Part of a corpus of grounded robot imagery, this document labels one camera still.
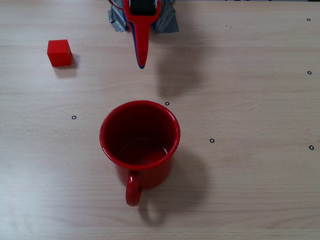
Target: wooden table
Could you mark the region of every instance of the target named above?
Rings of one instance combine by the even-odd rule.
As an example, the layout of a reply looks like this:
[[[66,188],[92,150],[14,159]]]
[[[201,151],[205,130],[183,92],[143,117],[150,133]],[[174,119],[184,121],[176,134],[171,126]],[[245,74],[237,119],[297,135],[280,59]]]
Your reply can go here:
[[[320,3],[179,1],[143,70],[109,7],[0,0],[0,239],[318,240]],[[50,65],[56,39],[71,67]],[[133,100],[169,102],[181,126],[138,207],[99,143]]]

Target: mug handle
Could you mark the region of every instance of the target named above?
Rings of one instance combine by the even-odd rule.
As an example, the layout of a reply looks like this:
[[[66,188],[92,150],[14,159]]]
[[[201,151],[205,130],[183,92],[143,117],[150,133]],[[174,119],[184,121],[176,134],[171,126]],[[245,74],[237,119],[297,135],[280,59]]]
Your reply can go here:
[[[136,207],[138,206],[140,196],[141,188],[139,181],[139,173],[136,171],[129,171],[125,191],[126,203],[131,207]]]

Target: blue edge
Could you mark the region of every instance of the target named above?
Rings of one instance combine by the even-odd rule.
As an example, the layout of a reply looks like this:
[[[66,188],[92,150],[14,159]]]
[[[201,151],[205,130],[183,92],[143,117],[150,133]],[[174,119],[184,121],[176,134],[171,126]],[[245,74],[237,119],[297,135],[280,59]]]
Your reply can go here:
[[[132,29],[132,35],[133,35],[133,42],[134,42],[134,49],[135,49],[136,61],[137,61],[137,63],[138,63],[139,68],[144,69],[145,66],[141,66],[140,63],[139,63],[139,61],[138,61],[135,26],[134,26],[134,24],[133,24],[132,22],[127,21],[127,18],[126,18],[126,15],[125,15],[125,11],[122,11],[122,12],[123,12],[123,19],[124,19],[124,21],[125,21],[126,23],[130,24],[131,29]],[[154,23],[152,23],[152,27],[156,28],[156,24],[157,24],[157,21],[155,21]]]

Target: mug rim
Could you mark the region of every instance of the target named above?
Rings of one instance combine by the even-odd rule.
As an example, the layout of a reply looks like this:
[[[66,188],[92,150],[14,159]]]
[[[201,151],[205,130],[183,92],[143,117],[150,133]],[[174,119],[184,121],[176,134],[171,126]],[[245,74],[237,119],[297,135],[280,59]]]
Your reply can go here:
[[[152,163],[149,163],[146,165],[133,165],[133,164],[128,164],[123,161],[120,161],[117,157],[115,157],[113,154],[111,154],[111,152],[109,151],[109,149],[107,148],[106,143],[105,143],[105,130],[106,130],[108,120],[110,118],[112,118],[113,116],[115,116],[118,112],[120,112],[124,108],[129,107],[129,106],[136,106],[136,105],[148,105],[148,106],[160,109],[164,114],[166,114],[170,118],[172,125],[174,127],[174,130],[175,130],[173,146],[170,148],[170,151],[167,153],[167,155],[164,156],[163,158],[159,159],[156,162],[152,162]],[[150,169],[150,168],[154,168],[156,166],[159,166],[162,163],[166,162],[169,158],[171,158],[179,145],[180,135],[181,135],[181,132],[180,132],[180,126],[179,126],[178,120],[169,109],[167,109],[165,106],[162,106],[161,104],[153,102],[153,101],[136,100],[136,101],[126,102],[126,103],[116,107],[105,117],[105,119],[102,122],[101,128],[100,128],[99,138],[100,138],[100,145],[101,145],[102,150],[104,151],[105,155],[113,163],[115,163],[118,166],[124,167],[126,169],[130,169],[133,171],[141,171],[144,169]]]

